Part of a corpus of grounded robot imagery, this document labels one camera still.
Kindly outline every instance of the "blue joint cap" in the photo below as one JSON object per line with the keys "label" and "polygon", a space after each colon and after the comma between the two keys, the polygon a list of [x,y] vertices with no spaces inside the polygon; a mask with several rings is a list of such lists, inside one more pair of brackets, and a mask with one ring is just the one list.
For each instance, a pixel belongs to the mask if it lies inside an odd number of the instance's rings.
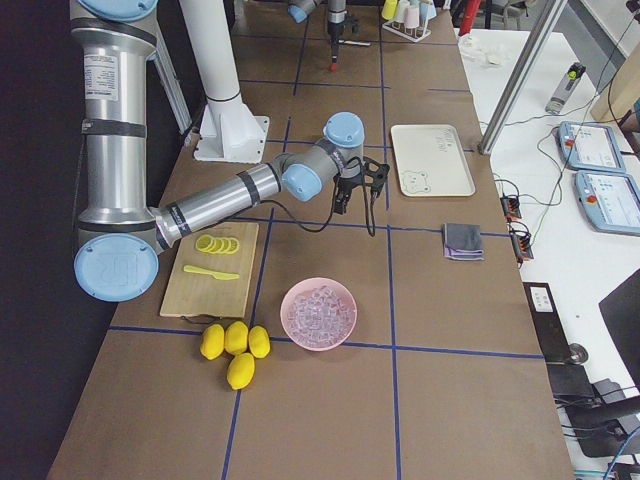
{"label": "blue joint cap", "polygon": [[302,10],[297,5],[289,5],[289,15],[295,20],[296,23],[302,23],[307,19],[307,12]]}
{"label": "blue joint cap", "polygon": [[114,22],[135,22],[149,15],[158,0],[78,0],[96,17]]}
{"label": "blue joint cap", "polygon": [[313,169],[294,163],[282,175],[285,188],[301,202],[307,202],[322,190],[322,180]]}
{"label": "blue joint cap", "polygon": [[123,302],[144,293],[158,274],[158,256],[144,240],[108,233],[85,243],[76,255],[76,279],[89,295]]}
{"label": "blue joint cap", "polygon": [[333,115],[324,127],[331,143],[342,148],[356,148],[364,143],[364,125],[355,113],[340,112]]}

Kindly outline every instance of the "white tray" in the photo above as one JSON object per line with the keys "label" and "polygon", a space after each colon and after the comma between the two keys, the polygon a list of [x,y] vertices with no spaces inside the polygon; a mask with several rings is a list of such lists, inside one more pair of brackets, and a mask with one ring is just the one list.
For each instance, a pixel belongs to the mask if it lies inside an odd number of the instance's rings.
{"label": "white tray", "polygon": [[476,187],[451,125],[391,127],[400,190],[408,197],[465,197]]}

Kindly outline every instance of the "sticker label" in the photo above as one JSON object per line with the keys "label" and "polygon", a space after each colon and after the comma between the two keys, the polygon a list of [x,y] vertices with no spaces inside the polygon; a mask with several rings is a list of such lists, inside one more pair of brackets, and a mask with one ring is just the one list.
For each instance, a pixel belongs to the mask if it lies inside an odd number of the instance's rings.
{"label": "sticker label", "polygon": [[84,56],[84,97],[87,100],[118,101],[118,57]]}

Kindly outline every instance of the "brown paper surface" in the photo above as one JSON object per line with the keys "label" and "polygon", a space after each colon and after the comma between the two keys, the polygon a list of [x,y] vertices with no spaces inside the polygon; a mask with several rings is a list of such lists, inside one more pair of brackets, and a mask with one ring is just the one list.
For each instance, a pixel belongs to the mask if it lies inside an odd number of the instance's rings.
{"label": "brown paper surface", "polygon": [[[481,134],[449,13],[414,45],[379,30],[378,7],[350,7],[355,39],[373,43],[341,47],[329,75],[324,7],[307,26],[286,4],[236,6],[243,100],[271,118],[264,161],[304,151],[333,113],[355,112],[365,154],[392,167],[381,228],[367,235],[360,190],[319,234],[271,204],[240,216],[259,224],[245,321],[272,336],[241,393],[225,382],[228,357],[198,353],[203,325],[159,316],[177,249],[160,255],[154,285],[116,311],[49,478],[573,478],[489,158],[474,153]],[[389,131],[413,123],[457,129],[474,195],[401,195]],[[197,162],[191,140],[162,204],[251,166]],[[318,226],[330,192],[275,198]],[[444,222],[480,225],[486,259],[445,259]],[[314,276],[345,285],[358,308],[347,342],[323,353],[280,324],[285,293]]]}

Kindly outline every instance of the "gray towel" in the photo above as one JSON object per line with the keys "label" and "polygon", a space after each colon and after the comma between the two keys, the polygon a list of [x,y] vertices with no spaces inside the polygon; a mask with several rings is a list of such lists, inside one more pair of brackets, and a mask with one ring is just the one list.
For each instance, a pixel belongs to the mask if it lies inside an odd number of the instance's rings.
{"label": "gray towel", "polygon": [[484,260],[480,225],[445,223],[444,256],[452,260]]}

